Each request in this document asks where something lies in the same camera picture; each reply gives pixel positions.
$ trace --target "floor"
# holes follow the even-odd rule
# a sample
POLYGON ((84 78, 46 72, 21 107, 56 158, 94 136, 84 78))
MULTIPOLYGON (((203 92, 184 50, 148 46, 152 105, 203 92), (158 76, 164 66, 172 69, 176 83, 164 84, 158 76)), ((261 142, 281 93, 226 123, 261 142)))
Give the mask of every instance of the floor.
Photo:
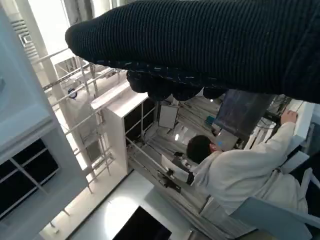
POLYGON ((183 240, 191 225, 136 171, 132 172, 83 223, 70 240, 111 240, 141 206, 172 232, 171 240, 183 240))
POLYGON ((54 227, 48 224, 40 232, 40 235, 45 240, 65 240, 76 229, 76 227, 88 217, 91 211, 94 210, 107 195, 110 194, 125 175, 126 173, 115 161, 111 163, 110 175, 105 169, 97 177, 96 181, 90 183, 92 194, 88 188, 84 189, 65 208, 70 216, 61 212, 52 220, 54 227))

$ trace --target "white cabinet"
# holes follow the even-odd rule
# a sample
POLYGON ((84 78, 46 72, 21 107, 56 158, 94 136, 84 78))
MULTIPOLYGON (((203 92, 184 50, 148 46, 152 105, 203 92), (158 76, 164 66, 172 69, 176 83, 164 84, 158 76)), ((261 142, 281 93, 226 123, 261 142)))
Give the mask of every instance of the white cabinet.
POLYGON ((87 185, 0 8, 0 239, 31 240, 87 185))

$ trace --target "screen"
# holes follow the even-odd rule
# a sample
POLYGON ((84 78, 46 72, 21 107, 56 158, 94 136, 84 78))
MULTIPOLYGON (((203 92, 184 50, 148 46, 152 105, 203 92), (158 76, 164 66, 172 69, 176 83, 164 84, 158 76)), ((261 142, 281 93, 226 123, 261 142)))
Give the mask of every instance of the screen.
POLYGON ((238 138, 247 140, 274 97, 269 94, 229 90, 214 123, 238 138))
POLYGON ((168 240, 171 232, 142 207, 134 212, 113 240, 168 240))
POLYGON ((175 128, 177 114, 177 106, 161 105, 159 126, 168 129, 175 128))

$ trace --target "monitor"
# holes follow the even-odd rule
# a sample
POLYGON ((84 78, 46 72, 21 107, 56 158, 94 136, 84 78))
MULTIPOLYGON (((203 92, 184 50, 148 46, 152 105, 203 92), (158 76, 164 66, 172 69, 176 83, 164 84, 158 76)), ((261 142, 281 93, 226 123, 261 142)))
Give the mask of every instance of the monitor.
POLYGON ((229 90, 214 123, 246 141, 269 108, 274 95, 229 90))

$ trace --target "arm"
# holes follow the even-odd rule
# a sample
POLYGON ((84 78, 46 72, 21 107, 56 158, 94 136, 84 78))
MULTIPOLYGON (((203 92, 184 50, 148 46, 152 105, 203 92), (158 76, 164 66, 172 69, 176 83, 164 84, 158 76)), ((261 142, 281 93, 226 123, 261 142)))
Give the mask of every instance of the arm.
POLYGON ((270 161, 275 161, 276 167, 283 164, 288 146, 294 134, 297 116, 296 112, 285 111, 281 117, 282 126, 277 133, 269 141, 262 142, 251 150, 269 155, 270 161))
POLYGON ((251 150, 258 153, 267 153, 275 158, 283 158, 294 134, 295 126, 294 122, 284 123, 271 139, 267 142, 261 142, 251 150))

